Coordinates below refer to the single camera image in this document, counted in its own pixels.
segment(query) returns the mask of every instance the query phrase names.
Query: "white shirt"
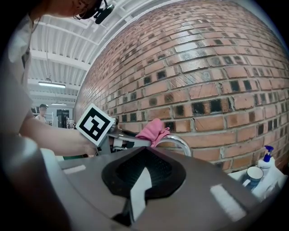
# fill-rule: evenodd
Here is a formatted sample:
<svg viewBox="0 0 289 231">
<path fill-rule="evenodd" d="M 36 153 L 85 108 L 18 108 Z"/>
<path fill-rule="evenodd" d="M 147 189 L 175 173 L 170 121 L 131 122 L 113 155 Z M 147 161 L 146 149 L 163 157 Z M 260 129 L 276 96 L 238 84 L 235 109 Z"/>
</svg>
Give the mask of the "white shirt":
<svg viewBox="0 0 289 231">
<path fill-rule="evenodd" d="M 35 119 L 38 119 L 39 121 L 41 121 L 42 123 L 46 124 L 46 119 L 44 116 L 41 116 L 41 115 L 37 115 L 35 117 Z"/>
<path fill-rule="evenodd" d="M 33 23 L 26 15 L 10 38 L 0 61 L 0 133 L 18 134 L 31 109 L 27 82 Z"/>
</svg>

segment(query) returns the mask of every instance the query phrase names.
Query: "brick wall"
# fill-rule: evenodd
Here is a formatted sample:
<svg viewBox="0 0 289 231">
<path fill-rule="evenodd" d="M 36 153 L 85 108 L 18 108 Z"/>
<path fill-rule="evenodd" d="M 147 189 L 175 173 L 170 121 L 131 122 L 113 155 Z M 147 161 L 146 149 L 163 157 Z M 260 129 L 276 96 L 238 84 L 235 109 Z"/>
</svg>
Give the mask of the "brick wall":
<svg viewBox="0 0 289 231">
<path fill-rule="evenodd" d="M 74 115 L 77 121 L 95 103 L 135 132 L 160 118 L 194 157 L 226 171 L 256 163 L 269 144 L 282 167 L 289 158 L 288 64 L 271 30 L 241 6 L 178 2 L 147 13 L 108 44 Z"/>
</svg>

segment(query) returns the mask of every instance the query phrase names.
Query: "black and white marker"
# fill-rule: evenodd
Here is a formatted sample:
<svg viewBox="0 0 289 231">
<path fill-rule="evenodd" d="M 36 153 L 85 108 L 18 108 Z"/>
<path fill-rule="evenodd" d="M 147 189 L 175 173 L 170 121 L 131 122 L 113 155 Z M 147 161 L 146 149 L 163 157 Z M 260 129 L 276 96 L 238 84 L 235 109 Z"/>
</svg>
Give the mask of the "black and white marker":
<svg viewBox="0 0 289 231">
<path fill-rule="evenodd" d="M 99 146 L 106 133 L 114 123 L 114 119 L 91 104 L 78 121 L 77 130 L 96 146 Z"/>
</svg>

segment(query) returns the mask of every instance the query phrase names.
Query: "white ceiling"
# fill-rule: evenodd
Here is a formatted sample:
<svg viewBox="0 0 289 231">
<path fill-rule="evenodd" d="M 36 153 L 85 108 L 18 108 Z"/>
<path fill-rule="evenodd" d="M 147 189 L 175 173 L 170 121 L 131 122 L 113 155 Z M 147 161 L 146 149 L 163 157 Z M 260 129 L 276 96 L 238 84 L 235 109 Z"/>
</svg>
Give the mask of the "white ceiling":
<svg viewBox="0 0 289 231">
<path fill-rule="evenodd" d="M 175 1 L 178 0 L 107 0 L 115 9 L 101 25 L 92 19 L 43 16 L 30 46 L 28 88 L 34 106 L 58 102 L 74 107 L 88 70 L 106 44 L 147 11 Z M 65 84 L 66 88 L 38 85 L 48 77 L 53 83 Z"/>
</svg>

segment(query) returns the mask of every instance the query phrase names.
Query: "pink cloth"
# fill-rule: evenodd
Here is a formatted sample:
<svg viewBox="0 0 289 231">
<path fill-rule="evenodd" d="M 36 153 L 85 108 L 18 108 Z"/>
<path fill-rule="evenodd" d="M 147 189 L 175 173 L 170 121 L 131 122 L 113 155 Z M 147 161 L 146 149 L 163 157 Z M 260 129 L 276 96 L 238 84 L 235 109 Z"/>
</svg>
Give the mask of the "pink cloth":
<svg viewBox="0 0 289 231">
<path fill-rule="evenodd" d="M 135 137 L 148 139 L 152 142 L 151 147 L 155 147 L 157 143 L 166 135 L 170 134 L 170 128 L 163 128 L 163 123 L 160 119 L 154 119 L 149 122 L 144 129 Z"/>
</svg>

